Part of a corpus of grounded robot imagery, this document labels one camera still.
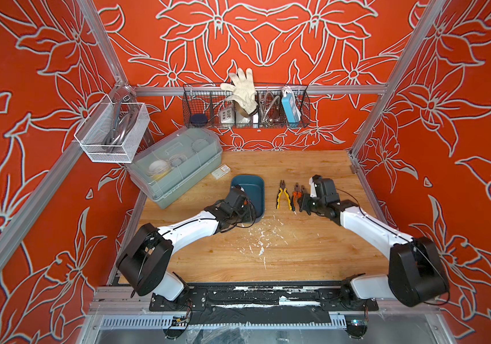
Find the yellow black combination pliers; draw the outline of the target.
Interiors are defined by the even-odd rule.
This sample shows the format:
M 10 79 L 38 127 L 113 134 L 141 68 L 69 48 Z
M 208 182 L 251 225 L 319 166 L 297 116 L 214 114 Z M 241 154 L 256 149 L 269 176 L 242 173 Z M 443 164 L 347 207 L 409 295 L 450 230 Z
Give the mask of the yellow black combination pliers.
M 294 209 L 292 206 L 290 194 L 288 193 L 284 180 L 281 180 L 279 184 L 278 194 L 276 197 L 276 204 L 275 204 L 276 209 L 280 209 L 282 204 L 287 206 L 290 211 Z

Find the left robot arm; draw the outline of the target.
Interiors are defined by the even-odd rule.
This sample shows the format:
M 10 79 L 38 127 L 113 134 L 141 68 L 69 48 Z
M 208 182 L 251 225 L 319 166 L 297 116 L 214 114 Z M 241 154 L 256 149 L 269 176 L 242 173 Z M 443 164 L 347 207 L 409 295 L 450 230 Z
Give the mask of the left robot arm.
M 225 199 L 205 207 L 197 215 L 169 226 L 141 226 L 116 261 L 118 271 L 135 294 L 150 293 L 175 301 L 188 286 L 167 268 L 174 253 L 205 237 L 243 228 L 257 221 L 257 209 L 239 186 L 231 187 Z

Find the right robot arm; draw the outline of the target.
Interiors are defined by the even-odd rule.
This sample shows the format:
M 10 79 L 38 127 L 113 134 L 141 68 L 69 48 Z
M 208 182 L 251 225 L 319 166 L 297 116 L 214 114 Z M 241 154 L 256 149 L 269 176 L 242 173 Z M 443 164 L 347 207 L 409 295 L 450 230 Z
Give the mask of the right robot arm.
M 450 295 L 450 283 L 433 240 L 414 237 L 368 215 L 354 200 L 342 199 L 332 179 L 315 175 L 300 188 L 298 207 L 325 217 L 360 236 L 388 260 L 383 275 L 357 275 L 346 282 L 356 299 L 397 300 L 407 307 L 437 305 Z

